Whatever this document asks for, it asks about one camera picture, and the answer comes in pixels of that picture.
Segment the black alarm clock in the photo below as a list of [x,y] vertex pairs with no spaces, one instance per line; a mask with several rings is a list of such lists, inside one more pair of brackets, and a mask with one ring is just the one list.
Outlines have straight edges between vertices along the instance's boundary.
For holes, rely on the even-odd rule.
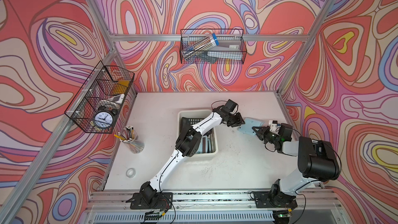
[[117,109],[109,109],[105,106],[100,106],[93,118],[93,124],[100,129],[108,129],[114,125],[117,120]]

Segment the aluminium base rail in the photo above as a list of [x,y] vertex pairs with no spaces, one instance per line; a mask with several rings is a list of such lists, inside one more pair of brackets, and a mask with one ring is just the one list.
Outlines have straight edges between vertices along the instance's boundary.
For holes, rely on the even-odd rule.
[[[168,211],[130,209],[126,201],[136,191],[95,192],[80,224],[349,224],[342,203],[330,189],[311,188],[300,193],[293,207],[273,207],[264,189],[168,190]],[[165,212],[160,220],[144,221],[146,212]]]

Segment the yellow item in basket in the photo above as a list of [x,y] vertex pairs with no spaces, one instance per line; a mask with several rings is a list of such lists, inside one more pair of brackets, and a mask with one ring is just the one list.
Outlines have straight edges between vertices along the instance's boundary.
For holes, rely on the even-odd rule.
[[119,94],[124,94],[129,87],[130,81],[128,80],[120,80],[117,83],[114,84],[111,93],[112,95],[119,95]]

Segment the clear tape roll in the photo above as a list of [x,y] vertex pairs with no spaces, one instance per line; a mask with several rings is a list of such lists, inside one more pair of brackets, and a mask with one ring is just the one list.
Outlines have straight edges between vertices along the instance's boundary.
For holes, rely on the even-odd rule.
[[136,170],[134,168],[129,168],[125,173],[127,178],[133,178],[136,175]]

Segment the green circuit board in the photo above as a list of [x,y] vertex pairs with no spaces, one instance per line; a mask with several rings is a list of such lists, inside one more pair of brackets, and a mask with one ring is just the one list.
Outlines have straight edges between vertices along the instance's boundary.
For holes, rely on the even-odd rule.
[[163,212],[163,211],[160,211],[160,212],[154,212],[154,211],[146,212],[144,214],[144,221],[148,222],[148,221],[160,220],[164,215],[165,215],[165,212]]

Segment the black calculator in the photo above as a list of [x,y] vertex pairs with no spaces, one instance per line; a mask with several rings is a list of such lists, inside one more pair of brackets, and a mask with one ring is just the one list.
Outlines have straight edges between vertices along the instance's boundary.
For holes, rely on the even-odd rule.
[[182,130],[184,129],[185,126],[190,126],[190,125],[194,125],[199,123],[200,121],[202,121],[201,118],[187,118],[187,117],[182,117],[180,119],[180,126],[179,126],[179,133],[182,132]]

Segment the white device in basket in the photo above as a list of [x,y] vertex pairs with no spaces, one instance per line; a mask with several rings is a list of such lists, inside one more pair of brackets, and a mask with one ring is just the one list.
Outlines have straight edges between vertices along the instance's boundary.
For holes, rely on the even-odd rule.
[[115,96],[113,96],[111,98],[108,98],[107,101],[112,102],[114,104],[121,105],[123,100],[124,100],[124,98],[125,98],[125,94],[123,93],[123,94],[118,94],[118,95],[115,95]]

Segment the clear pen cup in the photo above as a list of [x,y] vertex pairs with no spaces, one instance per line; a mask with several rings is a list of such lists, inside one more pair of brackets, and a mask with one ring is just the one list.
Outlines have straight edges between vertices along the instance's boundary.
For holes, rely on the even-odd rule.
[[124,144],[133,154],[141,153],[145,148],[145,144],[140,141],[137,132],[131,125],[127,125],[121,132],[114,134],[114,137]]

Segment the grey white box in basket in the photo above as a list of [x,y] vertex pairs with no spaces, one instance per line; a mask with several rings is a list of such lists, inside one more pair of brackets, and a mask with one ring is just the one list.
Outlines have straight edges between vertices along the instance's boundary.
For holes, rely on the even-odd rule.
[[218,59],[240,60],[243,58],[240,47],[239,40],[222,40],[218,46],[211,48],[207,55]]

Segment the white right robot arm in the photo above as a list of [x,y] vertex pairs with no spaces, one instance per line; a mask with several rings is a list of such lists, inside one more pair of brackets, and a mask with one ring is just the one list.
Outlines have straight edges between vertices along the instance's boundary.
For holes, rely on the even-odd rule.
[[295,129],[287,123],[272,123],[252,127],[253,132],[265,145],[274,145],[279,154],[296,157],[296,169],[283,179],[275,181],[266,201],[273,207],[293,207],[296,196],[307,187],[336,180],[341,174],[341,160],[330,142],[300,136],[292,140]]

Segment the small light blue calculator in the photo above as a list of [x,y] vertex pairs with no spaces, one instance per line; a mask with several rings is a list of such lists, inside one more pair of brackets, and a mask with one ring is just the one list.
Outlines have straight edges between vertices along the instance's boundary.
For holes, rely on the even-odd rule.
[[238,128],[238,131],[251,136],[256,135],[255,131],[252,129],[253,127],[261,127],[263,125],[263,121],[252,118],[245,118],[244,122],[245,123]]

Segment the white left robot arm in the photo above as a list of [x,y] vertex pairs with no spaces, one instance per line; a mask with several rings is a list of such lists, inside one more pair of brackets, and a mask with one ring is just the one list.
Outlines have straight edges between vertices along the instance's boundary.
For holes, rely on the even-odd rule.
[[179,136],[176,140],[175,150],[162,169],[149,181],[143,183],[138,193],[126,202],[130,209],[160,209],[168,211],[173,207],[173,194],[162,190],[162,185],[168,176],[184,162],[193,157],[200,146],[205,134],[213,128],[225,124],[227,127],[239,127],[245,122],[238,112],[238,104],[232,100],[224,101],[211,110],[211,113],[198,123],[193,125],[190,122],[182,125]]

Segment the clear tube of pencils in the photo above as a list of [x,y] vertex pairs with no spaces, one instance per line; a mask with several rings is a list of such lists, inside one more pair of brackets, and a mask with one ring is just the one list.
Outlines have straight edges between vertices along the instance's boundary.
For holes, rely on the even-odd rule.
[[205,37],[184,37],[182,39],[181,56],[183,60],[191,61],[218,45],[218,37],[214,33]]

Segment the white plastic storage box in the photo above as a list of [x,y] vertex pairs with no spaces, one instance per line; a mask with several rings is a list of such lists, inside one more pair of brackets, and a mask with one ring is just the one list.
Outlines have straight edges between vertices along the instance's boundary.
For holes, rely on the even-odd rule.
[[[177,135],[181,130],[181,119],[187,118],[191,125],[201,122],[203,119],[211,114],[211,110],[187,110],[178,113],[178,130]],[[188,157],[185,162],[202,162],[210,161],[217,155],[219,151],[217,134],[215,128],[211,129],[206,135],[203,135],[197,153],[192,157]]]

